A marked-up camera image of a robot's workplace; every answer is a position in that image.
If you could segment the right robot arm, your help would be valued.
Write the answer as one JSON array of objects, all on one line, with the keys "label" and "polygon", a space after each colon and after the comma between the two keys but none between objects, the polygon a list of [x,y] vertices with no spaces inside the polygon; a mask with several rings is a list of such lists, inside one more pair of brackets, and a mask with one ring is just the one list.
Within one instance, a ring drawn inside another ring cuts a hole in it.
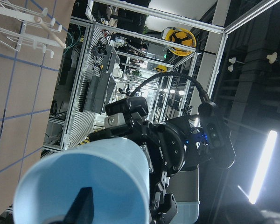
[{"label": "right robot arm", "polygon": [[90,134],[90,139],[124,137],[142,151],[149,172],[149,223],[195,223],[200,204],[198,165],[209,156],[199,154],[197,144],[207,140],[203,129],[194,125],[194,116],[151,123],[145,120],[148,106],[142,97],[108,104],[105,111],[104,130]]}]

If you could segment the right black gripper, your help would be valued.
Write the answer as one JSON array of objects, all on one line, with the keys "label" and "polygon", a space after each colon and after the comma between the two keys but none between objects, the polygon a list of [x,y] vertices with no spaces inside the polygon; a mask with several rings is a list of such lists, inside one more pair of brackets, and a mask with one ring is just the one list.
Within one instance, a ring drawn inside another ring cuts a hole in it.
[{"label": "right black gripper", "polygon": [[153,124],[143,97],[127,97],[105,106],[107,117],[103,130],[88,135],[90,141],[128,136],[139,145],[147,145],[152,162],[150,185],[155,186],[150,197],[150,224],[169,224],[178,212],[172,193],[167,193],[170,177],[180,171],[192,171],[198,164],[211,159],[197,143],[208,145],[202,126],[195,126],[196,115],[186,115]]}]

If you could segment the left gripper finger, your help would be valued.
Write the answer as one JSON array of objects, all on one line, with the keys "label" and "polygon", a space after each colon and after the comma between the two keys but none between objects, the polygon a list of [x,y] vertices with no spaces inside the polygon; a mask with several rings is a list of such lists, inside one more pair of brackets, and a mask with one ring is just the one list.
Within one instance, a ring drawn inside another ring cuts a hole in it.
[{"label": "left gripper finger", "polygon": [[63,224],[92,224],[94,202],[92,187],[81,188],[63,219]]}]

